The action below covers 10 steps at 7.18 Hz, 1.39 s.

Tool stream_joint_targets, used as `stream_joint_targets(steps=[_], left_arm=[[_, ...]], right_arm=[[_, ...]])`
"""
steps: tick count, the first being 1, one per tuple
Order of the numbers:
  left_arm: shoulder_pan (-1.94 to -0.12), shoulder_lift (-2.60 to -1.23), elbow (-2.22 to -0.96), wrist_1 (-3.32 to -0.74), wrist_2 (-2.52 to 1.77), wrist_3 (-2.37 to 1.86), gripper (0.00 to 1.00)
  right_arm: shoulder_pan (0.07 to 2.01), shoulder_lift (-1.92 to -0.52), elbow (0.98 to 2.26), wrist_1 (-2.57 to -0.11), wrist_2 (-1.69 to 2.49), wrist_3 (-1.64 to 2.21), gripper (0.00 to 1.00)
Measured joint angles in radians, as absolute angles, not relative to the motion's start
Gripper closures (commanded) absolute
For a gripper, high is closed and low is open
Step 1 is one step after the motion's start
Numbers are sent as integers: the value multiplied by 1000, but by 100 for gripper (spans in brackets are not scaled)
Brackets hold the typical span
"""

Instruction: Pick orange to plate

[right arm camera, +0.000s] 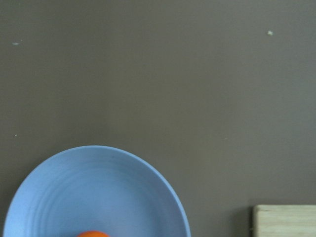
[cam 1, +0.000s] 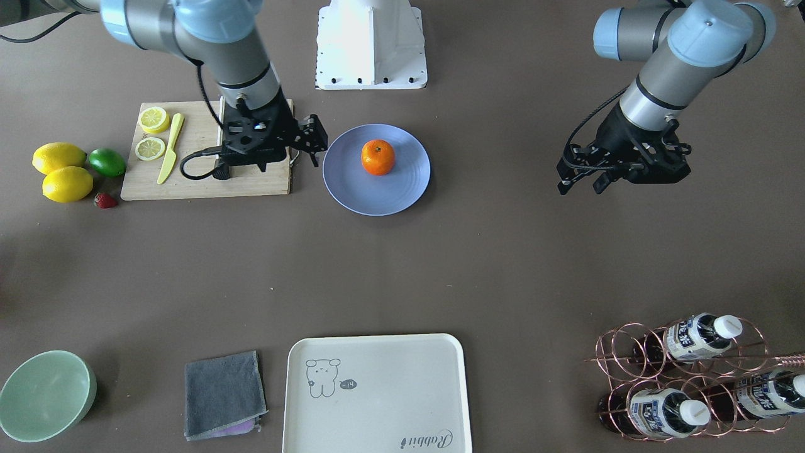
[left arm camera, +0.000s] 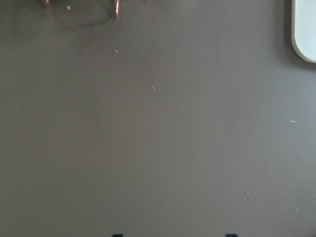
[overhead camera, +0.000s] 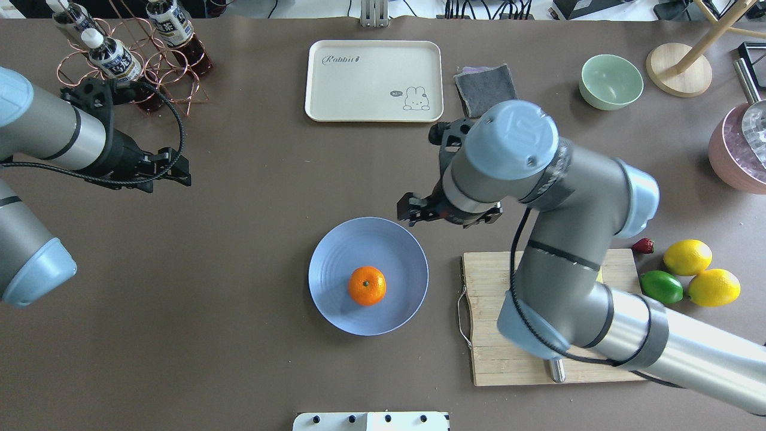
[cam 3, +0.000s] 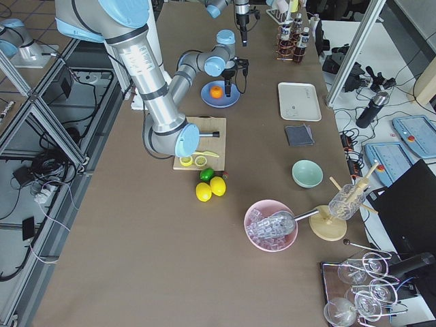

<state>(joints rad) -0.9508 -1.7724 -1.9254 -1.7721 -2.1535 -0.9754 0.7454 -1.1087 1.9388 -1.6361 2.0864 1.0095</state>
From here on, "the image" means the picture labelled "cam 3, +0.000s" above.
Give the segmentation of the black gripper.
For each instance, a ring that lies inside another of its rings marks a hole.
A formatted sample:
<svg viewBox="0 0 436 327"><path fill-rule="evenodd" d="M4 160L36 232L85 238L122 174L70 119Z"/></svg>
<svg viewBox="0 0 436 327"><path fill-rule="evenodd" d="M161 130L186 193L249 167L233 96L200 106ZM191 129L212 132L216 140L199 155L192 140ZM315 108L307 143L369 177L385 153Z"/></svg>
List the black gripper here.
<svg viewBox="0 0 436 327"><path fill-rule="evenodd" d="M248 14L236 14L236 25L240 31L242 46L248 45L247 25L249 24Z"/></svg>
<svg viewBox="0 0 436 327"><path fill-rule="evenodd" d="M224 79L224 91L226 97L231 96L232 79L235 75L236 75L236 66L231 68L225 68L221 73L221 76Z"/></svg>

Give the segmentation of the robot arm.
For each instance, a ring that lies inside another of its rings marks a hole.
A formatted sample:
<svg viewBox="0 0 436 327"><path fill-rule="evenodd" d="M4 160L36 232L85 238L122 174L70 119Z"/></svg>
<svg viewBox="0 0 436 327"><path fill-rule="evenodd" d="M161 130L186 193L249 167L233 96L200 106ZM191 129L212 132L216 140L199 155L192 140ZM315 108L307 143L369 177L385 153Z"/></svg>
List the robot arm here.
<svg viewBox="0 0 436 327"><path fill-rule="evenodd" d="M243 0L226 1L226 0L206 0L204 6L206 11L212 18L217 18L229 4L234 6L234 14L236 15L236 26L240 32L242 46L248 44L248 28L249 24L249 2Z"/></svg>
<svg viewBox="0 0 436 327"><path fill-rule="evenodd" d="M198 72L218 77L235 58L234 32L218 32L210 52L186 54L171 81L155 58L147 36L153 21L149 1L56 1L57 29L68 37L105 43L121 58L148 110L143 140L149 150L188 157L200 141L200 130L178 111Z"/></svg>

